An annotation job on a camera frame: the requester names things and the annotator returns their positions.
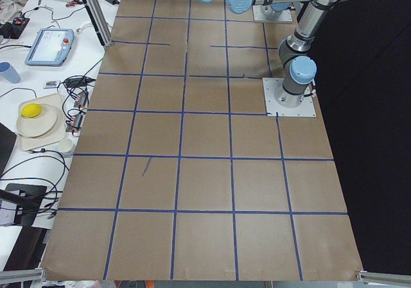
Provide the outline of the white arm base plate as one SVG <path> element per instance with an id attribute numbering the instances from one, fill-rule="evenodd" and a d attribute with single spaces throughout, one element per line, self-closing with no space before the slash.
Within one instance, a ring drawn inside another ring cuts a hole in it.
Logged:
<path id="1" fill-rule="evenodd" d="M 263 78 L 263 91 L 267 115 L 273 117 L 316 117 L 310 88 L 300 96 L 288 94 L 283 89 L 283 78 Z"/>

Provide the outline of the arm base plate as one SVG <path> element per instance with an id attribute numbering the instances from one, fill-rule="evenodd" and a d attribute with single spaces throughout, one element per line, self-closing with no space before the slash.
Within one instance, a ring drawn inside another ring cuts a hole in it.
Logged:
<path id="1" fill-rule="evenodd" d="M 271 4 L 266 6 L 253 6 L 253 16 L 256 22 L 271 22 L 276 24 L 291 24 L 292 15 L 290 4 Z"/>

